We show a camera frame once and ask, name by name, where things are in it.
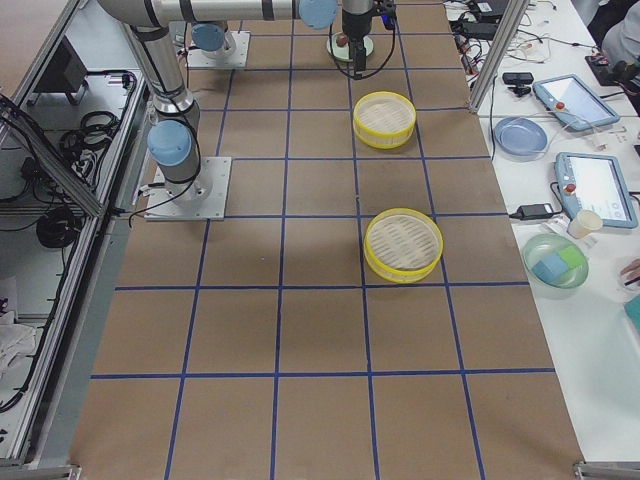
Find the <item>teach pendant lower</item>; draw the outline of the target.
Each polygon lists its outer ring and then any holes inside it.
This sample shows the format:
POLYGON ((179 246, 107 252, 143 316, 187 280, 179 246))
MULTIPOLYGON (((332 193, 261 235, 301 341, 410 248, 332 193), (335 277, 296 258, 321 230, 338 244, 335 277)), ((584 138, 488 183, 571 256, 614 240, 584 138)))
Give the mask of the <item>teach pendant lower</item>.
POLYGON ((556 155, 554 171, 560 203, 571 219, 590 210, 606 227, 634 229, 639 225, 616 157, 561 152, 556 155))

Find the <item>brown bun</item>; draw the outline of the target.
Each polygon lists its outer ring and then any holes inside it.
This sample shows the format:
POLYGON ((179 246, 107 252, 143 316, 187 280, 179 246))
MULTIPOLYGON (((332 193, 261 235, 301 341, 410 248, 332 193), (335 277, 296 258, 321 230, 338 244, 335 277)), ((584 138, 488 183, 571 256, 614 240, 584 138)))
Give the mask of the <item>brown bun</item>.
POLYGON ((335 37, 335 42, 338 47, 344 47, 348 44, 348 37, 344 33, 339 33, 335 37))

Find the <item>pale green plate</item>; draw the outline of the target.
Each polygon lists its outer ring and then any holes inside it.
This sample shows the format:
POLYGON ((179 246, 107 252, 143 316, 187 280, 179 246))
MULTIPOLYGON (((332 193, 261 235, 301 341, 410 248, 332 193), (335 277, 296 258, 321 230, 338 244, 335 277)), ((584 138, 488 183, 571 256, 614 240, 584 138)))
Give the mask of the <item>pale green plate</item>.
MULTIPOLYGON (((349 53, 349 43, 344 47, 338 47, 335 42, 336 35, 337 34, 334 34, 331 39, 326 42, 327 52, 340 62, 352 63, 353 60, 349 53)), ((369 36, 365 36, 364 44, 366 49, 366 56, 369 57, 374 51, 373 40, 369 36)))

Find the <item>yellow steamer basket near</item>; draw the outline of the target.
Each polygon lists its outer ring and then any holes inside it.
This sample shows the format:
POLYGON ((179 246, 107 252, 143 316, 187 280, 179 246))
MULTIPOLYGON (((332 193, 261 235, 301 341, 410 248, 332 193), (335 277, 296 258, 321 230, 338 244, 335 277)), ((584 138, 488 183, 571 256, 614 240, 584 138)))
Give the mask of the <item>yellow steamer basket near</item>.
POLYGON ((364 236, 364 258, 380 278, 411 284, 435 269, 443 246, 442 233, 430 217, 409 208, 392 208, 369 222, 364 236))

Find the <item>yellow steamer basket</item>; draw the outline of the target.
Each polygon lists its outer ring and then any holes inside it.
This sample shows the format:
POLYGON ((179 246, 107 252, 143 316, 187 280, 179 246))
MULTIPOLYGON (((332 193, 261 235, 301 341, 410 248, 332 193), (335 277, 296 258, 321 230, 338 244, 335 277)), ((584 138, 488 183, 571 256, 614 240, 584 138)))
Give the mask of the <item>yellow steamer basket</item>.
POLYGON ((405 96, 377 91, 361 97, 353 108, 353 130, 365 145, 390 150, 406 144, 415 129, 416 110, 405 96))
POLYGON ((364 236, 364 258, 380 278, 411 284, 435 269, 443 246, 442 233, 430 217, 409 208, 392 208, 369 222, 364 236))

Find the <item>teach pendant upper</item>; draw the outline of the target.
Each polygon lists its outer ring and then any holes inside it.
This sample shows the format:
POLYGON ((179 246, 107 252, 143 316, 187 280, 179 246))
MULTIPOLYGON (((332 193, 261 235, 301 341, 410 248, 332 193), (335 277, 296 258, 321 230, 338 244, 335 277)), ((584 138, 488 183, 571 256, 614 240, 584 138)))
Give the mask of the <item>teach pendant upper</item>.
POLYGON ((562 124, 574 131, 613 125, 618 113, 575 74, 535 81, 537 99, 562 124))

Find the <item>paper cup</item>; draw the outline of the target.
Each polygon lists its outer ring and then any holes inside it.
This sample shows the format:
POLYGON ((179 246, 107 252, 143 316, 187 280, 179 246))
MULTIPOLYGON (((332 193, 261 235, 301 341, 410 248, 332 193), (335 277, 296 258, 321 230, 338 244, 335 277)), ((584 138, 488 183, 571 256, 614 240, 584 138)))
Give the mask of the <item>paper cup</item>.
POLYGON ((591 210, 580 210, 570 221, 567 233, 574 239, 582 239, 603 227, 602 218, 591 210))

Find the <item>black power adapter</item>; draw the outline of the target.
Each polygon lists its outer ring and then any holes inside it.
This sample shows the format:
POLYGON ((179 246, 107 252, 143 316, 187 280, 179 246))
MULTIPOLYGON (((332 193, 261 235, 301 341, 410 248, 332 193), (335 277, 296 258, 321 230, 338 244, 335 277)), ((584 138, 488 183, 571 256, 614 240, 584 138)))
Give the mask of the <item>black power adapter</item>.
POLYGON ((549 203, 526 204, 519 206, 514 213, 510 215, 512 219, 520 221, 528 220, 544 220, 552 218, 557 212, 549 203))

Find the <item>black webcam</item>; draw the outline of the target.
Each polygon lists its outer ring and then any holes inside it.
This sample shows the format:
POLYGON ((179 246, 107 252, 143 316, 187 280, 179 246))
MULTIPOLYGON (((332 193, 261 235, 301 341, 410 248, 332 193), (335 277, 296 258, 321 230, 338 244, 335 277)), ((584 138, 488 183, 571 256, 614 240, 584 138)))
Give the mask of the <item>black webcam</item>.
POLYGON ((531 93, 534 77, 530 72, 504 72, 502 81, 518 98, 531 93))

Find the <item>white crumpled cloth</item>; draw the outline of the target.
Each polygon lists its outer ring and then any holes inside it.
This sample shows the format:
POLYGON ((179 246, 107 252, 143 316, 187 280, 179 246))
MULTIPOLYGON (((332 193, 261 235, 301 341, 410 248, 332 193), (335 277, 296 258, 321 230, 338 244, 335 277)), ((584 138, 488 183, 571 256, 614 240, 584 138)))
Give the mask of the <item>white crumpled cloth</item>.
POLYGON ((18 322, 13 310, 1 315, 1 377, 36 353, 37 328, 37 324, 18 322))

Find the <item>aluminium frame post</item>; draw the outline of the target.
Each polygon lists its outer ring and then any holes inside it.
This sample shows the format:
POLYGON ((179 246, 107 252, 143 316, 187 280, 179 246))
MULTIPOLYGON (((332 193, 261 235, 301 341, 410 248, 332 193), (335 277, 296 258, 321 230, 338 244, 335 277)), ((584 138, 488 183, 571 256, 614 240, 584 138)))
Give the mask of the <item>aluminium frame post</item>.
POLYGON ((511 40, 516 34, 528 4, 528 0, 511 0, 508 2, 474 88, 471 90, 468 102, 470 112, 479 112, 480 106, 493 84, 498 68, 511 40))

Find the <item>teach pendant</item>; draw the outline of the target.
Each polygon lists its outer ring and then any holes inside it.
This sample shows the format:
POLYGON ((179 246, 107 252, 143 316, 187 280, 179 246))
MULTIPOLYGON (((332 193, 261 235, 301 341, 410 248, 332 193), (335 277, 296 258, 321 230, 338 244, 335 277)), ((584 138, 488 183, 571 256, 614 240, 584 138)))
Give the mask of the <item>teach pendant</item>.
POLYGON ((616 157, 561 152, 556 155, 554 171, 560 203, 571 219, 590 210, 606 227, 634 229, 639 225, 616 157))
POLYGON ((535 81, 537 99, 562 124, 574 131, 613 125, 618 113, 575 74, 535 81))

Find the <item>green bowl with sponges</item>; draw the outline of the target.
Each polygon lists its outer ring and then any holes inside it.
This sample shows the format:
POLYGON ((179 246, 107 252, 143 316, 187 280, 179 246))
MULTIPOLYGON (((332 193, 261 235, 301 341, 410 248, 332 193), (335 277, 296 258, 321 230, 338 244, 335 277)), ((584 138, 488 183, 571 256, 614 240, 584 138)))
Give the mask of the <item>green bowl with sponges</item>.
POLYGON ((557 234, 539 234, 522 249, 527 270, 542 283, 560 289, 581 286, 589 275, 589 264, 582 250, 557 234))

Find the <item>blue plate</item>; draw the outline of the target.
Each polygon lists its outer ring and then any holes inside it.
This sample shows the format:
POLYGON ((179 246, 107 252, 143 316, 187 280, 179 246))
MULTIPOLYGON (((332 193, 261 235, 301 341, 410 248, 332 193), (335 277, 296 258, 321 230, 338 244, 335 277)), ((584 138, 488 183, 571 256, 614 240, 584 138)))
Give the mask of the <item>blue plate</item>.
POLYGON ((507 154, 533 159, 546 151, 546 132, 534 121, 523 117, 508 117, 500 120, 493 129, 494 138, 507 154))

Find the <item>yellow steamer basket far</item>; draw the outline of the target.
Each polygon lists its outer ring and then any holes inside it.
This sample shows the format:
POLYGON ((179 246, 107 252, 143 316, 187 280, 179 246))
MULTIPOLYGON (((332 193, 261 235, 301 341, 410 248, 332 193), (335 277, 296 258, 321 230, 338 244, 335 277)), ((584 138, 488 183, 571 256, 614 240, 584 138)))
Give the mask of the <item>yellow steamer basket far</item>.
POLYGON ((377 91, 361 97, 353 108, 353 130, 365 145, 390 150, 406 144, 415 129, 416 110, 405 96, 377 91))

